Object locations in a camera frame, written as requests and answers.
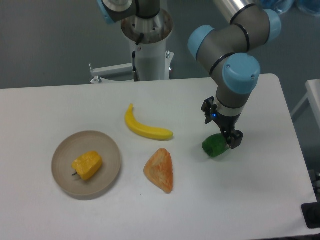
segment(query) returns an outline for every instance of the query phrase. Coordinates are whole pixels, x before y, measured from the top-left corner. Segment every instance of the gray robot arm segment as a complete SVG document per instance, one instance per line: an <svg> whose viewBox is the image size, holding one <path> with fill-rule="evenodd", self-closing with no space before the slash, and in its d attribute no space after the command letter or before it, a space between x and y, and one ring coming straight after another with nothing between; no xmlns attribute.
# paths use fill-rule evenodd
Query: gray robot arm segment
<svg viewBox="0 0 320 240"><path fill-rule="evenodd" d="M134 15L152 19L160 11L160 0L97 0L97 3L108 24Z"/></svg>

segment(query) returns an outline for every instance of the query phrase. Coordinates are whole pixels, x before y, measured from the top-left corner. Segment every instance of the cable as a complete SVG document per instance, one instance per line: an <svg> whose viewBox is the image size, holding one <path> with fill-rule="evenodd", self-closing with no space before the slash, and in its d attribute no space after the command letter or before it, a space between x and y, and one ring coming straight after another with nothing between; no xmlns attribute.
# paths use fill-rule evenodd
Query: cable
<svg viewBox="0 0 320 240"><path fill-rule="evenodd" d="M138 40L135 42L135 46L133 48L133 52L132 52L132 68L133 71L137 71L137 67L136 67L136 52L138 50L138 45L142 42L142 40L144 39L145 35L143 33L140 34Z"/></svg>

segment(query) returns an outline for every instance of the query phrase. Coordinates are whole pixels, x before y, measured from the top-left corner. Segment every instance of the white table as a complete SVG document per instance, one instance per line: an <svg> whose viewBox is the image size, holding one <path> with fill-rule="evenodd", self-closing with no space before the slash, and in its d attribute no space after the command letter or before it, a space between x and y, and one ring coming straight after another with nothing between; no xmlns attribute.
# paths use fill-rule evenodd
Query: white table
<svg viewBox="0 0 320 240"><path fill-rule="evenodd" d="M316 202L278 78L261 75L236 128L240 147L210 159L201 143L219 132L201 106L210 78L0 90L2 240L244 240L313 235L301 204ZM145 124L174 132L156 141L124 122L130 103ZM66 195L51 173L68 136L106 133L122 167L103 196ZM174 188L163 193L143 174L159 148L172 156Z"/></svg>

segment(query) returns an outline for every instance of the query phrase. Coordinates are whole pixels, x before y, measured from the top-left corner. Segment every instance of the robotic arm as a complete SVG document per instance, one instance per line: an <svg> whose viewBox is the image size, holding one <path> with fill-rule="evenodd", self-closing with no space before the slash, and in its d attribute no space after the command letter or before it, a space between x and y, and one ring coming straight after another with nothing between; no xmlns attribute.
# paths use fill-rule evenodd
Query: robotic arm
<svg viewBox="0 0 320 240"><path fill-rule="evenodd" d="M169 78L165 53L173 21L160 8L160 0L97 0L97 3L108 24L121 21L132 53L134 81Z"/></svg>
<svg viewBox="0 0 320 240"><path fill-rule="evenodd" d="M160 12L160 0L97 0L105 21L108 24L131 16L152 19Z"/></svg>
<svg viewBox="0 0 320 240"><path fill-rule="evenodd" d="M226 144L238 147L243 133L235 129L261 72L258 61L246 54L275 39L281 32L276 12L260 10L253 0L214 0L230 26L216 31L199 27L188 41L193 57L209 72L218 85L215 97L201 107L205 124L212 120L220 128Z"/></svg>
<svg viewBox="0 0 320 240"><path fill-rule="evenodd" d="M278 37L282 25L276 12L260 10L255 0L213 1L230 26L220 31L208 25L199 27L190 36L188 48L218 85L215 97L206 99L202 105L205 123L213 120L226 144L234 149L244 136L236 130L235 124L261 72L258 61L246 53ZM163 79L163 56L154 58L156 46L153 44L163 42L170 35L173 24L170 15L160 9L160 0L97 0L97 3L107 23L121 21L124 35L147 49L151 57L143 64L141 61L139 69L156 74L145 79ZM136 80L135 53L133 48L133 76Z"/></svg>

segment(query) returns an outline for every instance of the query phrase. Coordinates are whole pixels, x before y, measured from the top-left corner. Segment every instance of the light blue joint cap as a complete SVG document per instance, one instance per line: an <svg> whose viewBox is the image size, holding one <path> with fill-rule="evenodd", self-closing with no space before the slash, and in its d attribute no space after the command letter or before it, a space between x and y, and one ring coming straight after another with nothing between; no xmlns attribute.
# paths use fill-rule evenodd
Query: light blue joint cap
<svg viewBox="0 0 320 240"><path fill-rule="evenodd" d="M250 94L258 83L261 69L253 56L246 53L231 55L222 70L226 86L237 94Z"/></svg>
<svg viewBox="0 0 320 240"><path fill-rule="evenodd" d="M270 33L268 38L268 42L270 42L280 35L282 24L279 15L275 11L271 9L265 9L264 11L268 14L270 22Z"/></svg>
<svg viewBox="0 0 320 240"><path fill-rule="evenodd" d="M112 18L109 16L107 10L105 9L104 4L102 3L102 0L96 0L98 3L98 6L100 8L100 11L103 15L104 20L106 21L107 24L114 24L115 22L112 20Z"/></svg>
<svg viewBox="0 0 320 240"><path fill-rule="evenodd" d="M205 40L206 36L213 30L215 30L213 27L209 25L203 25L198 27L189 37L188 48L194 59L197 60L197 53L202 42Z"/></svg>

